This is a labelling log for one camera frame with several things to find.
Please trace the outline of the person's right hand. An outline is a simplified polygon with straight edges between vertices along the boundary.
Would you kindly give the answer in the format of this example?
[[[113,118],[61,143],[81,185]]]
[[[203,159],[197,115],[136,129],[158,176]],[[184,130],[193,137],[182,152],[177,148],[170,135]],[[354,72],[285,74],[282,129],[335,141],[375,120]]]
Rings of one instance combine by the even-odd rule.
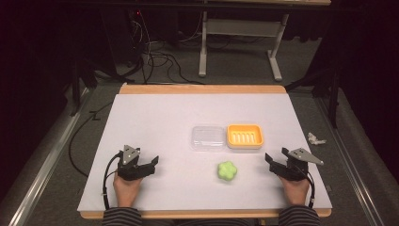
[[[285,197],[291,205],[304,205],[306,203],[310,183],[304,179],[301,181],[289,181],[282,177],[279,178],[282,182]]]

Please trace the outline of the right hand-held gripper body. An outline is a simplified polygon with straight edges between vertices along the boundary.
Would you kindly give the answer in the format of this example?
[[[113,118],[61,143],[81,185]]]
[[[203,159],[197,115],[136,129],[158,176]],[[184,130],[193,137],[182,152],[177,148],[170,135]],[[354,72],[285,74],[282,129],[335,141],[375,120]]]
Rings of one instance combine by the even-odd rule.
[[[269,170],[289,181],[301,181],[307,178],[310,163],[324,165],[322,160],[303,148],[291,150],[289,155],[286,156],[286,164],[277,162],[273,166],[269,165]]]

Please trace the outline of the yellow soap dish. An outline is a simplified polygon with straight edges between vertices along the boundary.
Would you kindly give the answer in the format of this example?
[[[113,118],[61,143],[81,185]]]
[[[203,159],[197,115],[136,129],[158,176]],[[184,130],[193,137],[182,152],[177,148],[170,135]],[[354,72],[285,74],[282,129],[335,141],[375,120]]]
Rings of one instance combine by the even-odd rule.
[[[260,149],[263,146],[262,128],[257,124],[230,124],[227,144],[232,149]]]

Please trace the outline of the metal floor rail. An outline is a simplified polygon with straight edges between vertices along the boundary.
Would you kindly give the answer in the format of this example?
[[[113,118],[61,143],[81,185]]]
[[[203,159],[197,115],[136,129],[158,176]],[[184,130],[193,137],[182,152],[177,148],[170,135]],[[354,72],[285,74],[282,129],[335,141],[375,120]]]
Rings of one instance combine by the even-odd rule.
[[[359,204],[365,214],[370,226],[385,226],[385,223],[382,220],[382,217],[378,213],[378,210],[375,206],[375,203],[372,199],[371,193],[363,182],[359,175],[359,171],[357,170],[346,146],[343,143],[343,139],[338,131],[328,118],[327,106],[325,102],[316,98],[314,100],[319,110],[322,112],[322,116],[324,121],[327,123],[328,130],[333,136],[334,143],[338,147],[338,154],[341,162],[343,163],[343,168],[346,172],[346,175],[350,181],[352,188],[356,194],[356,197],[359,201]]]
[[[0,203],[0,226],[25,226],[40,196],[51,179],[63,149],[94,89],[84,88],[78,95],[81,104],[74,111],[72,92],[67,91],[67,106],[53,123]]]

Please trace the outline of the white metal desk frame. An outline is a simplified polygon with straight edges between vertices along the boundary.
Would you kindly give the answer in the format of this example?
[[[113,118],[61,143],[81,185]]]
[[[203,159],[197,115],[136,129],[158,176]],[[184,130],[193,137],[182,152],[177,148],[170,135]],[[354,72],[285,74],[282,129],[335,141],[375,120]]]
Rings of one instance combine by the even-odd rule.
[[[207,12],[202,13],[201,48],[199,52],[199,76],[207,73],[207,36],[227,35],[257,38],[274,38],[274,46],[266,51],[267,59],[274,77],[280,82],[282,75],[277,62],[277,52],[287,26],[288,14],[283,14],[277,22],[245,21],[231,19],[209,19]]]

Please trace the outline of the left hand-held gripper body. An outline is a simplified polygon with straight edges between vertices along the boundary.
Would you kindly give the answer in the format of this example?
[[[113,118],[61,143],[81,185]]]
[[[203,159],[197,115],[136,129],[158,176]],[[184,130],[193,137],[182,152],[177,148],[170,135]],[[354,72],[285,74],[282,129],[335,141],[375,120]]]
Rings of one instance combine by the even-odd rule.
[[[118,175],[126,181],[133,181],[155,173],[155,167],[150,166],[149,163],[139,165],[138,160],[136,148],[125,145],[118,163]]]

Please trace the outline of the person's left hand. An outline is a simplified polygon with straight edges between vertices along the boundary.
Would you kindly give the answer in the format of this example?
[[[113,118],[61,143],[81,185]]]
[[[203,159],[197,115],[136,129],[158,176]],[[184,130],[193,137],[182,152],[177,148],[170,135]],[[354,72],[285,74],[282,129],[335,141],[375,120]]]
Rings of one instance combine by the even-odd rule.
[[[142,178],[126,181],[117,173],[115,174],[113,187],[115,189],[118,207],[132,207],[134,205],[141,182]]]

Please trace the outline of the white table mat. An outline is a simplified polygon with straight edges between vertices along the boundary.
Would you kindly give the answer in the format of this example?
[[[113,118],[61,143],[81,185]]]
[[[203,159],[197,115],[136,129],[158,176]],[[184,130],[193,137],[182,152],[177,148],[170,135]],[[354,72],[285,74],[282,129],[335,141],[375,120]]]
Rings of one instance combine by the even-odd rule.
[[[226,128],[253,123],[263,130],[259,150],[202,152],[191,147],[195,126]],[[141,150],[146,164],[159,155],[155,173],[141,184],[135,207],[153,211],[272,210],[285,207],[279,178],[265,153],[284,161],[281,148],[306,148],[291,100],[286,94],[119,94],[114,100],[90,175],[79,203],[81,213],[104,210],[115,193],[102,194],[111,180],[106,170],[125,145]],[[219,179],[217,165],[231,161],[238,169],[231,181]]]

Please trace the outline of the crumpled white paper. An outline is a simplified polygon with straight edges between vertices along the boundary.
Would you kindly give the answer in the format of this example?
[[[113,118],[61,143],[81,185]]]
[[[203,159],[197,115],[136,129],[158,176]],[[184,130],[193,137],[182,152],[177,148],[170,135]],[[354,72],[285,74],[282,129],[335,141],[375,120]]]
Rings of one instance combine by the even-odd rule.
[[[325,139],[318,139],[317,136],[311,132],[308,133],[308,141],[312,145],[322,145],[327,143]]]

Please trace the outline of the clear plastic soap box lid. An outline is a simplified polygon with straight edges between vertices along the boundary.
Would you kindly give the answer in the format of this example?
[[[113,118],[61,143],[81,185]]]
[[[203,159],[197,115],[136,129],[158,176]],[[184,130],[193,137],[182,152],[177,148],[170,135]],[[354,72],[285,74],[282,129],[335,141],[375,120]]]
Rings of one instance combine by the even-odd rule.
[[[202,152],[222,150],[226,147],[225,130],[219,126],[195,126],[191,132],[191,147]]]

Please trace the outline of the black metal stand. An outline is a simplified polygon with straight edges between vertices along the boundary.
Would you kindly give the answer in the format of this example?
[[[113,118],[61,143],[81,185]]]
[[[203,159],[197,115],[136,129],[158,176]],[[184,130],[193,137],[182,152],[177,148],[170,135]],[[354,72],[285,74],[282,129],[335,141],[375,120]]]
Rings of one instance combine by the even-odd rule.
[[[337,127],[337,106],[339,92],[340,75],[337,67],[326,68],[314,73],[307,73],[303,78],[285,86],[287,91],[298,87],[313,85],[311,94],[314,97],[328,97],[327,118],[330,124]]]
[[[83,83],[87,89],[95,89],[97,80],[94,70],[84,59],[76,59],[72,66],[72,116],[75,116],[81,106],[81,85]]]

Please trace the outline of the green flower-shaped soap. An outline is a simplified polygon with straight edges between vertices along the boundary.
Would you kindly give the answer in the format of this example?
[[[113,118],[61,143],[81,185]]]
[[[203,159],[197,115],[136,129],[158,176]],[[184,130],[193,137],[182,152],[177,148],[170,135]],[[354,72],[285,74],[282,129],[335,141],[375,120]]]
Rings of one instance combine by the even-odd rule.
[[[222,162],[217,165],[217,176],[219,179],[231,181],[237,172],[237,167],[231,161]]]

